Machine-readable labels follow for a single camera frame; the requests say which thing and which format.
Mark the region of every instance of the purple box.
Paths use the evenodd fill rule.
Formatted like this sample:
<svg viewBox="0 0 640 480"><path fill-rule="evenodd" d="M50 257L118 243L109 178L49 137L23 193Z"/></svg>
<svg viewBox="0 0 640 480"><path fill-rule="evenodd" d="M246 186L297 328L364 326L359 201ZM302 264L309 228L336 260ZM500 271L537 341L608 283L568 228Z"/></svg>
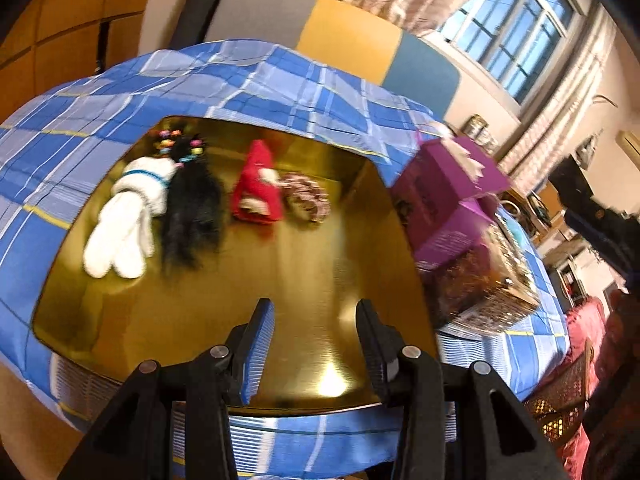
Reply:
<svg viewBox="0 0 640 480"><path fill-rule="evenodd" d="M493 222L497 193L510 181L468 137L453 142L484 166L474 182L440 139L425 142L391 188L420 270L432 270L468 250Z"/></svg>

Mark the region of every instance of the woven basket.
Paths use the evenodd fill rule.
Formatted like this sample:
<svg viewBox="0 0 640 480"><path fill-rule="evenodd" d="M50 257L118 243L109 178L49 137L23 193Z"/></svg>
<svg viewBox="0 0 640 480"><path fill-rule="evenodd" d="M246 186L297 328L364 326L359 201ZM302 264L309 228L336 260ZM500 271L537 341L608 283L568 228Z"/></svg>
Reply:
<svg viewBox="0 0 640 480"><path fill-rule="evenodd" d="M556 449L564 446L580 428L589 391L592 359L593 348L587 339L580 357L524 402L542 433Z"/></svg>

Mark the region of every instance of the black hair wig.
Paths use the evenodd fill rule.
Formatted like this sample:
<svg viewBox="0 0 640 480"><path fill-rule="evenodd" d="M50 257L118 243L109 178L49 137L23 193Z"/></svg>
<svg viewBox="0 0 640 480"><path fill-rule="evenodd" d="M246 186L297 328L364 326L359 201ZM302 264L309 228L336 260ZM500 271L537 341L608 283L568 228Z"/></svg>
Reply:
<svg viewBox="0 0 640 480"><path fill-rule="evenodd" d="M162 266L195 267L193 252L202 245L217 248L222 224L224 189L207 169L204 143L202 154L191 155L191 141L198 136L179 137L169 156L179 164L169 183L166 213L162 217Z"/></svg>

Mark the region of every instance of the gold tray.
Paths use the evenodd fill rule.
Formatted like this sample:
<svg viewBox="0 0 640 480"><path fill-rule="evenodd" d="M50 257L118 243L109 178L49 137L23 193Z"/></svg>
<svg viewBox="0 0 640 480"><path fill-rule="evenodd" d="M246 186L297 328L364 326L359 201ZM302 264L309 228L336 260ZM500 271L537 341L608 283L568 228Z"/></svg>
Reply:
<svg viewBox="0 0 640 480"><path fill-rule="evenodd" d="M110 271L95 280L82 268L82 250L124 165L153 152L152 137L145 136L100 183L60 248L34 315L34 332L44 344L123 381L144 359L176 364L224 342L233 326L248 322L258 298L270 298L276 327L249 409L270 415L378 402L355 328L360 298L372 300L382 321L405 341L436 355L408 243L370 160L316 140L226 121L168 117L152 131L176 128L206 140L210 170L227 193L251 141L264 139L278 170L303 171L325 187L331 214L313 224L287 212L284 220L259 226L227 213L219 251L199 251L198 270L163 273L156 236L156 255L146 261L144 276L125 280Z"/></svg>

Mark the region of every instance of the red toy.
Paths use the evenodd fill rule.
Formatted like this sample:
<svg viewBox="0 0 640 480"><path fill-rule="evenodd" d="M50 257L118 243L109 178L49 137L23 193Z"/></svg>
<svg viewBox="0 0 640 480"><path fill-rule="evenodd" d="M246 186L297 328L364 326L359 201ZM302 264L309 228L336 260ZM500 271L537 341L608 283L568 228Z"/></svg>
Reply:
<svg viewBox="0 0 640 480"><path fill-rule="evenodd" d="M270 224L282 218L282 202L271 152L254 140L231 196L231 213L239 220Z"/></svg>

